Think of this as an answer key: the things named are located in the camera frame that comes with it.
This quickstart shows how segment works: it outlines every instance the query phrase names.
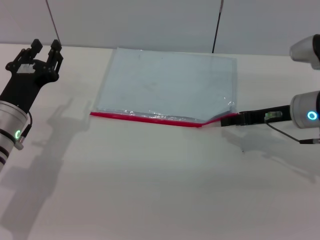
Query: ziplock bag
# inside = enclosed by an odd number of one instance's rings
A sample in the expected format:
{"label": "ziplock bag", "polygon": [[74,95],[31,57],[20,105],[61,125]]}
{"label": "ziplock bag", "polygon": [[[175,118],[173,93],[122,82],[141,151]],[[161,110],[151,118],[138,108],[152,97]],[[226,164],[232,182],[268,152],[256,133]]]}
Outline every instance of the ziplock bag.
{"label": "ziplock bag", "polygon": [[91,115],[201,127],[236,111],[237,60],[118,48]]}

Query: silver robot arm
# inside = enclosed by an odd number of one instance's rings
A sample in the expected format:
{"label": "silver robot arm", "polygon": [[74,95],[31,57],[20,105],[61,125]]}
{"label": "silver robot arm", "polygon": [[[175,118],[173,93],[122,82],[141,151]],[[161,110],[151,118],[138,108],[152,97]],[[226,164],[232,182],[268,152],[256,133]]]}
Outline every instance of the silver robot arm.
{"label": "silver robot arm", "polygon": [[[320,70],[320,35],[309,36],[290,48],[293,61],[309,63]],[[293,123],[300,129],[320,128],[320,91],[299,94],[290,104]]]}
{"label": "silver robot arm", "polygon": [[[54,40],[46,62],[34,59],[41,51],[42,44],[35,39],[31,48],[22,49],[5,69],[11,78],[0,95],[0,171],[5,165],[13,147],[23,148],[23,141],[32,126],[30,108],[40,89],[47,83],[59,79],[63,60],[61,44]],[[24,129],[30,116],[30,123]]]}

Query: black pole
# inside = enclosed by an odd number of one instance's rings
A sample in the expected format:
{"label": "black pole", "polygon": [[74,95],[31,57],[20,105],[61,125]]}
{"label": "black pole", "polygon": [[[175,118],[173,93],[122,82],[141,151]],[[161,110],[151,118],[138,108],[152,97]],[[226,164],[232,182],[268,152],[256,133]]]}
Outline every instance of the black pole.
{"label": "black pole", "polygon": [[216,46],[216,40],[217,40],[217,35],[218,35],[218,28],[219,28],[219,23],[220,23],[220,17],[221,17],[221,12],[219,12],[218,22],[217,22],[217,24],[216,24],[212,53],[215,52],[215,46]]}

